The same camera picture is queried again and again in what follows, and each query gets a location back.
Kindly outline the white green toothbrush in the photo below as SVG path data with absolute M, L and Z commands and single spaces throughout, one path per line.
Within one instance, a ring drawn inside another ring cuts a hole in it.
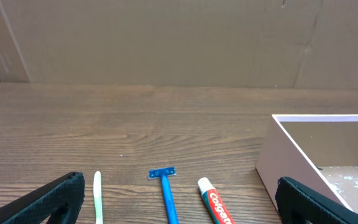
M 103 203 L 101 189 L 101 173 L 96 171 L 93 179 L 93 198 L 96 215 L 96 224 L 103 224 Z

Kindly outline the blue disposable razor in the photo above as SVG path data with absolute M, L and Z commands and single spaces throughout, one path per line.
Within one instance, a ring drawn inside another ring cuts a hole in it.
M 179 224 L 178 215 L 175 208 L 175 201 L 172 194 L 172 189 L 169 182 L 169 177 L 176 175 L 174 167 L 166 167 L 161 169 L 154 169 L 149 171 L 149 179 L 160 179 L 163 201 L 167 213 L 169 224 Z

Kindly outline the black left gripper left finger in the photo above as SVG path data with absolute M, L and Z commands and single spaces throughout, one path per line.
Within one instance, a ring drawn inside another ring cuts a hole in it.
M 75 224 L 85 198 L 85 178 L 69 172 L 0 208 L 2 224 Z

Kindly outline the red white toothpaste tube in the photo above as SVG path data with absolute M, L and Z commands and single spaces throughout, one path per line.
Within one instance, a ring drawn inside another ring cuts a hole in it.
M 228 212 L 221 196 L 208 178 L 203 177 L 198 181 L 201 197 L 211 214 L 215 224 L 236 224 Z

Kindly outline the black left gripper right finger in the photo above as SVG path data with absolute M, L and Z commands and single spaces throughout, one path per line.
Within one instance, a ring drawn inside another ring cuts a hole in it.
M 358 214 L 291 177 L 278 179 L 275 193 L 283 224 L 358 224 Z

